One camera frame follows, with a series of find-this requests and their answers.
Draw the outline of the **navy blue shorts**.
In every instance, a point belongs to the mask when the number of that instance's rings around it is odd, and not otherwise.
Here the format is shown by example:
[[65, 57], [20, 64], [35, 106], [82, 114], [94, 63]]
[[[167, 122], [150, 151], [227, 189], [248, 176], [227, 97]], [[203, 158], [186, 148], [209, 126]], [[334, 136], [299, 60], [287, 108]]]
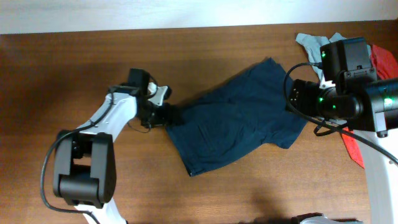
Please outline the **navy blue shorts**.
[[286, 110], [285, 70], [272, 58], [246, 69], [180, 110], [166, 132], [194, 177], [233, 163], [263, 144], [288, 149], [306, 120]]

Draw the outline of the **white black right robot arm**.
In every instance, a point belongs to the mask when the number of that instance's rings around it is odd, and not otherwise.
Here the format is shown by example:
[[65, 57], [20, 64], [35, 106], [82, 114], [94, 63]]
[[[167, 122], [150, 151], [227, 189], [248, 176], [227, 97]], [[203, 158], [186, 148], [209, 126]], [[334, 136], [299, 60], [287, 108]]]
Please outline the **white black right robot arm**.
[[295, 80], [283, 86], [302, 118], [354, 138], [363, 157], [372, 223], [397, 223], [397, 80], [336, 78], [322, 90]]

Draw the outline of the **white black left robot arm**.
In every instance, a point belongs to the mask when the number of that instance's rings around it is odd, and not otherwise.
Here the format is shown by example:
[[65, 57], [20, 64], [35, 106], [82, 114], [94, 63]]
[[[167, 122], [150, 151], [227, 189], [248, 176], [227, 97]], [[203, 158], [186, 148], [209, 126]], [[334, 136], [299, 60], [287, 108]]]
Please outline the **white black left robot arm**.
[[88, 223], [126, 223], [113, 199], [116, 189], [114, 142], [124, 126], [139, 118], [146, 129], [166, 124], [169, 86], [111, 87], [96, 113], [78, 128], [60, 131], [52, 151], [53, 193]]

